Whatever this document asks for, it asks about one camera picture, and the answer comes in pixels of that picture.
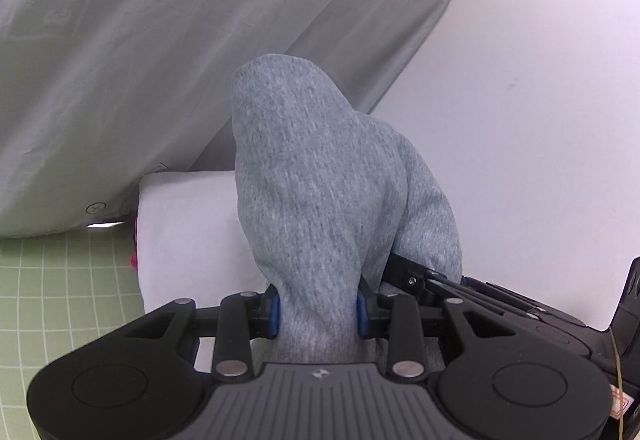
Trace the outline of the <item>grey carrot print storage bag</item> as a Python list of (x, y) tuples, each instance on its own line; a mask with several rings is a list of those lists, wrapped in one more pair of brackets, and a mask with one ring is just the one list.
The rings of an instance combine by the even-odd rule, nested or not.
[(308, 59), (370, 111), (450, 0), (1, 0), (1, 234), (133, 211), (145, 174), (231, 157), (231, 86)]

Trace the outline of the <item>white folded garment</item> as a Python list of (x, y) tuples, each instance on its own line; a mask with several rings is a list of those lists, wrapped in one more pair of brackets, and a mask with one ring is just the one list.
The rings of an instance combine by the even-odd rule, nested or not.
[(136, 252), (146, 313), (180, 298), (217, 307), (234, 293), (267, 288), (240, 224), (232, 171), (147, 175)]

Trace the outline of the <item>grey sweatpants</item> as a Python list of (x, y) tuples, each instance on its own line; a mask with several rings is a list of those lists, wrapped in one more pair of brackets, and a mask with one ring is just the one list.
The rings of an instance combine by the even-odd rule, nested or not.
[(382, 289), (390, 255), (462, 275), (454, 213), (416, 148), (355, 111), (316, 65), (269, 54), (232, 84), (238, 214), (258, 269), (277, 288), (279, 334), (257, 363), (382, 362), (357, 332), (361, 282)]

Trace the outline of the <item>red knit garment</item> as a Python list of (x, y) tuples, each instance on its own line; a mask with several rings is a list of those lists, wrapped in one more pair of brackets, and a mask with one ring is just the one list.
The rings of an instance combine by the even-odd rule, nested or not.
[(138, 272), (139, 270), (139, 256), (138, 256), (138, 217), (135, 216), (132, 220), (132, 252), (130, 256), (131, 267)]

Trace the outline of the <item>green grid cutting mat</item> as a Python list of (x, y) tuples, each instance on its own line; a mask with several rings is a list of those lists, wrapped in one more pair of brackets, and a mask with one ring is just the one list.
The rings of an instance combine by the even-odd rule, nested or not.
[(35, 439), (26, 390), (44, 365), (143, 314), (132, 228), (1, 242), (1, 437)]

